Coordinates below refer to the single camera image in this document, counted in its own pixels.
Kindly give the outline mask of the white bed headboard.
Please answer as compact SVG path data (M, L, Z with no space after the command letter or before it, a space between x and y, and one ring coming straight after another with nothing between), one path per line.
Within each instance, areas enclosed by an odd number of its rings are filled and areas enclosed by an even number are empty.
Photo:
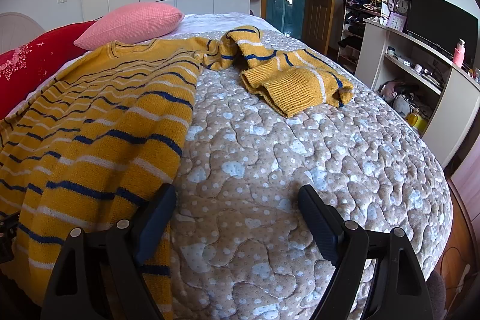
M0 15L0 54L29 43L45 32L36 21L17 12Z

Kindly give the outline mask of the black monitor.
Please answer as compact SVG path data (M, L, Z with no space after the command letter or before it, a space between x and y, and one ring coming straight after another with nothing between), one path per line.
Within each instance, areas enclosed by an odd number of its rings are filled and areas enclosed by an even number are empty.
M479 19L445 0L410 0L404 30L427 40L450 55L462 39L465 60L472 63L476 56Z

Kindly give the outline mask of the beige quilted bedspread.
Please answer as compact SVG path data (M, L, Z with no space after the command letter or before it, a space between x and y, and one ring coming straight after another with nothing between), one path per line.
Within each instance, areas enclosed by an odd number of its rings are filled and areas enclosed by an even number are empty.
M175 319L440 317L429 282L450 191L391 107L252 26L162 50L200 66L175 179Z

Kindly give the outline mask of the yellow striped knit sweater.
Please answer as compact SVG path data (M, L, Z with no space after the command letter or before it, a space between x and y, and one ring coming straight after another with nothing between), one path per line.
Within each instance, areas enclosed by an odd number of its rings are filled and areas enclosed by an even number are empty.
M171 184L176 211L142 273L159 309L306 319L320 256L295 198L334 167L306 114L353 93L321 54L252 26L96 49L1 121L1 213L19 216L2 272L41 305L73 228L111 228Z

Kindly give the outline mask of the small table clock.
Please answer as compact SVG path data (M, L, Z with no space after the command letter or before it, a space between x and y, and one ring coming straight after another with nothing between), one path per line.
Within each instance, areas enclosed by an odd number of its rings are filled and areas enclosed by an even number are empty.
M393 0L394 13L399 15L407 15L409 10L410 0Z

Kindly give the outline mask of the white shelf desk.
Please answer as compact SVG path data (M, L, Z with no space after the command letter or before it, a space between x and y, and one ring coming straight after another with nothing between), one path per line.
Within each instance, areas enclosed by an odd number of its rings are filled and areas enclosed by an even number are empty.
M422 140L446 167L479 112L479 84L427 44L366 20L355 77L371 90L401 79L419 87L432 108Z

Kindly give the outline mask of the cluttered clothes rack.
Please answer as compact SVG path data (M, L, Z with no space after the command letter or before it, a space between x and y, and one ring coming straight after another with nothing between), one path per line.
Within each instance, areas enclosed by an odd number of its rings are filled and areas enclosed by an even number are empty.
M352 74L360 59L366 20L380 23L389 14L386 8L392 0L343 0L341 36L337 42L336 62Z

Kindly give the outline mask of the red embroidered pillow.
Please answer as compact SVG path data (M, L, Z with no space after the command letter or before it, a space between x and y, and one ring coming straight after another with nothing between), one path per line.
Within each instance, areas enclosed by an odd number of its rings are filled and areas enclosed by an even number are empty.
M1 55L0 115L5 118L64 63L86 51L74 41L95 21L71 23Z

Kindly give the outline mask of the pink bottle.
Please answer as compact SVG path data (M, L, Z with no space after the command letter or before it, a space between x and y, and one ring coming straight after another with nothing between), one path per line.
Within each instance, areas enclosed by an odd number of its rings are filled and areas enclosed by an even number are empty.
M465 41L460 39L456 44L456 48L454 50L452 62L458 66L459 68L462 67L462 64L465 59Z

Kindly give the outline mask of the pink pillow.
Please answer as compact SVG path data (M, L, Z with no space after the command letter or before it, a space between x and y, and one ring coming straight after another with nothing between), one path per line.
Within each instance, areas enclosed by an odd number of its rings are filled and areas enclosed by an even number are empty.
M98 19L74 41L74 45L95 50L114 40L136 44L173 32L184 16L176 7L162 2L131 3Z

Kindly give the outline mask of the yellow container on shelf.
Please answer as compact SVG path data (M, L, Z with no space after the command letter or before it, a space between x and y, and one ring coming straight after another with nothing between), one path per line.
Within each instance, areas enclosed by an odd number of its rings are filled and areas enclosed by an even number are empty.
M406 122L416 131L423 135L428 127L428 120L425 119L418 109L412 110L406 117Z

